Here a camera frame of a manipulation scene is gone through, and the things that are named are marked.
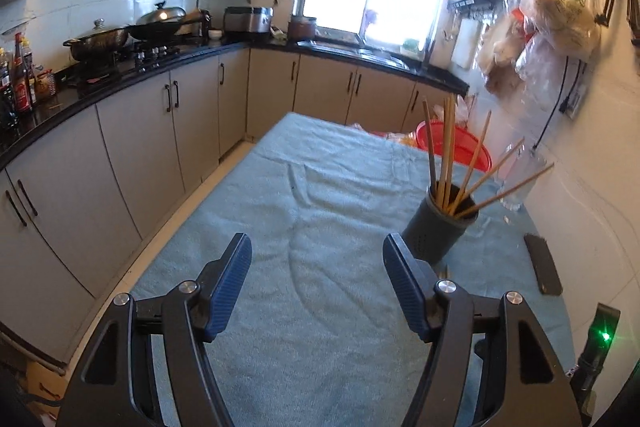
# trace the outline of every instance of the chopsticks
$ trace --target chopsticks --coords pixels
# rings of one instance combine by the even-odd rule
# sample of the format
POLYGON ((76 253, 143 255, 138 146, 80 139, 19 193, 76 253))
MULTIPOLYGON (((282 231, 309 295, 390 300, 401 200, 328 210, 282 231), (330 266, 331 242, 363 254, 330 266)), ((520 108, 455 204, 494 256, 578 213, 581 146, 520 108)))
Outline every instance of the chopsticks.
POLYGON ((474 155, 471 158, 471 162, 468 165, 466 170, 464 181, 460 186, 460 190, 458 191, 456 198, 453 202, 450 201, 451 195, 451 186, 452 186, 452 177, 453 177, 453 167, 454 167, 454 158, 456 151, 456 98, 454 95, 450 94, 444 100, 444 123, 443 123, 443 144, 442 144, 442 161, 440 162, 440 176, 437 177, 436 166, 435 166, 435 157, 433 152, 433 130, 431 129, 431 115, 429 111, 429 105, 427 99, 424 98, 422 100, 422 109, 424 111, 424 121, 425 121, 425 130, 427 135, 427 146, 429 153, 429 172, 430 172, 430 193, 434 196, 434 200, 436 206, 443 211, 447 216, 451 216, 454 219, 462 219, 463 217, 469 216, 477 212, 478 210, 482 210, 484 207, 488 206, 491 203, 494 203, 497 200, 505 198, 510 194, 513 194, 516 190, 523 188, 524 185, 534 182, 537 180, 542 174, 550 171, 554 164, 549 165, 548 167, 542 169, 542 171, 533 174, 526 180, 520 182, 515 185, 513 188, 502 192, 500 194, 496 194, 492 198, 483 201, 482 203, 475 204, 474 206, 462 210, 461 212, 457 212, 458 207, 465 201, 467 198, 471 197, 471 195, 478 190, 478 188, 487 181, 491 176, 493 176, 513 155, 516 150, 520 149, 520 147, 524 144, 524 138, 522 138, 511 150, 505 154, 500 161, 488 172, 482 175, 482 177, 474 183, 471 188, 467 189, 467 185, 473 175, 474 169, 476 167, 476 162, 478 161, 478 157, 482 150, 482 146, 484 145, 484 139, 486 138, 487 131, 489 129, 489 123, 491 122, 491 111, 486 116, 486 120, 484 122, 484 127, 482 128, 482 134, 478 143, 476 145, 476 150, 474 151, 474 155))
POLYGON ((500 194, 496 194, 493 198, 489 198, 488 200, 483 201, 480 204, 476 204, 476 205, 472 206, 471 208, 468 208, 468 209, 464 210, 463 212, 460 212, 459 214, 456 214, 456 217, 460 219, 462 217, 468 216, 469 214, 473 214, 477 210, 482 210, 488 204, 494 203, 494 201, 501 200, 502 198, 506 198, 510 194, 513 194, 516 190, 519 190, 520 188, 523 188, 524 185, 526 185, 528 183, 531 183, 531 182, 537 180, 538 178, 540 178, 540 176, 542 176, 542 174, 544 174, 547 171, 550 171, 552 168, 554 168, 555 165, 556 165, 555 163, 552 163, 548 167, 542 169, 542 171, 536 172, 534 175, 530 176, 529 178, 527 178, 523 182, 520 182, 515 187, 510 188, 509 190, 506 190, 506 191, 504 191, 504 192, 502 192, 500 194))

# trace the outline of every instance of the kitchen sink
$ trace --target kitchen sink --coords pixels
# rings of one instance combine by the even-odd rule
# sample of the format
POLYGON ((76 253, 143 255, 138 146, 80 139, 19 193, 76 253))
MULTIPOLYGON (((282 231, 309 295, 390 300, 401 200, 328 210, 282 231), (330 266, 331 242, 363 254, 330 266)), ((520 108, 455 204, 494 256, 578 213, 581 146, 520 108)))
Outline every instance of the kitchen sink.
POLYGON ((368 60, 369 62, 375 62, 382 64, 383 66, 390 66, 392 68, 400 68, 401 70, 408 70, 409 67, 400 60, 395 58, 388 52, 381 50, 368 50, 365 48, 353 48, 345 44, 338 44, 334 42, 316 42, 316 41, 301 41, 298 42, 299 46, 305 48, 311 48, 313 50, 330 52, 344 57, 361 58, 362 60, 368 60))

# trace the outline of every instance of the light blue towel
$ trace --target light blue towel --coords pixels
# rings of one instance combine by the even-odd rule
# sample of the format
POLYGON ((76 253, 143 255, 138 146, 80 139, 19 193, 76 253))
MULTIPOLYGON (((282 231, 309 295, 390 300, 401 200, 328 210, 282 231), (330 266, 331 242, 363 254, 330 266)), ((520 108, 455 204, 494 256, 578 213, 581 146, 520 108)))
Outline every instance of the light blue towel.
MULTIPOLYGON (((465 169, 456 165, 454 180, 465 169)), ((207 344, 235 425, 399 426, 429 347, 404 320, 382 243, 409 222, 428 177, 424 152, 290 114, 183 224, 132 294, 163 295, 195 279, 236 232, 247 233, 251 268, 226 331, 207 344)), ((486 183, 478 200, 495 189, 486 183)), ((450 277, 476 295, 520 291, 568 369, 564 301, 540 295, 524 232, 535 232, 526 213, 487 207, 447 254, 450 277)), ((164 421, 178 426, 161 337, 154 354, 164 421)), ((471 354, 460 426, 471 423, 480 371, 471 354)))

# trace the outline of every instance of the wooden chopstick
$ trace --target wooden chopstick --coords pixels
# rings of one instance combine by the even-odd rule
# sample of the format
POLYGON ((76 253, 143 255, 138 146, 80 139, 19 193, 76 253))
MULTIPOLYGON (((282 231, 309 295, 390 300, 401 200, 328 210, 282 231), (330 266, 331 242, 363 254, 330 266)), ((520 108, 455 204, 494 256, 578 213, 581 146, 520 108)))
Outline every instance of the wooden chopstick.
POLYGON ((542 169, 542 171, 539 171, 536 174, 534 174, 533 176, 530 176, 529 178, 524 180, 523 182, 520 182, 515 187, 510 188, 509 190, 506 190, 505 192, 502 192, 501 194, 496 194, 493 198, 489 198, 488 200, 483 201, 480 204, 476 204, 475 206, 472 206, 471 208, 468 208, 468 209, 464 210, 463 212, 460 212, 459 214, 456 214, 455 217, 460 219, 462 217, 468 216, 468 214, 473 214, 476 210, 482 210, 488 204, 494 203, 494 201, 500 200, 502 198, 506 198, 510 194, 513 194, 516 190, 518 190, 520 188, 523 188, 524 185, 527 185, 530 182, 533 182, 533 181, 537 180, 538 178, 540 178, 540 176, 542 176, 542 174, 544 174, 547 171, 550 171, 554 167, 554 165, 555 165, 555 163, 552 163, 548 167, 542 169))
POLYGON ((444 205, 442 209, 446 214, 451 197, 451 179, 453 177, 453 158, 456 152, 456 102, 453 97, 449 99, 449 158, 447 160, 447 181, 444 187, 444 205))
POLYGON ((433 153, 433 133, 431 132, 431 115, 429 112, 429 104, 427 99, 422 99, 422 110, 424 111, 424 124, 427 131, 427 147, 429 148, 429 186, 434 186, 436 182, 436 156, 433 153))
POLYGON ((511 155, 516 152, 516 150, 518 150, 522 144, 524 143, 524 138, 522 140, 520 140, 518 143, 516 143, 515 147, 513 147, 507 154, 505 154, 502 159, 496 164, 494 165, 494 168, 492 168, 489 172, 486 172, 484 174, 484 176, 482 176, 482 178, 480 178, 474 185, 473 187, 471 187, 469 190, 465 191, 465 194, 462 196, 462 201, 466 200, 466 198, 468 198, 469 196, 471 196, 471 194, 473 194, 476 189, 482 185, 485 181, 487 181, 491 176, 493 176, 497 170, 502 167, 504 165, 504 163, 511 157, 511 155))
POLYGON ((447 160, 449 159, 449 127, 447 126, 448 114, 449 114, 449 97, 444 101, 444 124, 443 124, 443 143, 442 143, 442 156, 440 162, 440 179, 438 181, 438 192, 436 195, 436 204, 440 208, 443 208, 444 203, 444 185, 447 181, 447 160))
POLYGON ((447 209, 447 214, 449 216, 453 216, 456 213, 456 209, 462 201, 462 196, 465 193, 466 186, 469 184, 469 180, 471 179, 471 175, 474 173, 474 169, 476 168, 476 162, 478 161, 478 156, 480 155, 480 151, 482 150, 482 146, 484 145, 484 138, 486 137, 486 132, 489 129, 489 122, 491 121, 491 111, 487 113, 486 120, 484 121, 484 128, 482 129, 482 134, 480 135, 480 139, 478 140, 478 145, 476 145, 476 150, 474 151, 474 155, 471 158, 471 163, 469 163, 469 168, 466 170, 465 180, 460 185, 460 191, 452 203, 452 205, 447 209))

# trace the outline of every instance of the white cabinet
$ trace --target white cabinet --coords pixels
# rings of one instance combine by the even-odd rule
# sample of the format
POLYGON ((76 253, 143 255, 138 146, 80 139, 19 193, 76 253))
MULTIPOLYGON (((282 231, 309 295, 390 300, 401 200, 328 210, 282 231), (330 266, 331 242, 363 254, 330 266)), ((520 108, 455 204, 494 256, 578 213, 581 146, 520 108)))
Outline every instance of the white cabinet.
POLYGON ((251 50, 246 133, 260 139, 293 110, 300 55, 251 50))
POLYGON ((206 58, 170 73, 175 142, 187 194, 216 169, 218 139, 218 58, 206 58))
POLYGON ((25 214, 99 297, 140 244, 113 176, 95 106, 50 131, 6 168, 25 214))
POLYGON ((220 55, 218 86, 218 120, 220 155, 244 137, 246 131, 246 97, 249 77, 249 50, 220 55))
POLYGON ((406 116, 404 117, 404 123, 402 124, 402 132, 414 132, 418 127, 418 124, 421 121, 424 121, 422 99, 427 99, 429 110, 431 111, 431 118, 435 118, 433 106, 439 105, 441 107, 444 107, 444 99, 446 96, 447 93, 442 90, 416 82, 414 87, 414 95, 411 98, 411 103, 409 104, 406 116))
POLYGON ((344 125, 357 69, 346 62, 302 55, 293 110, 344 125))
POLYGON ((98 102, 111 166, 140 235, 156 230, 184 195, 169 73, 98 102))
POLYGON ((358 68, 347 125, 359 123, 369 132, 400 132, 414 85, 402 76, 358 68))
POLYGON ((0 322, 22 340, 68 362, 94 298, 26 217, 0 171, 0 322))

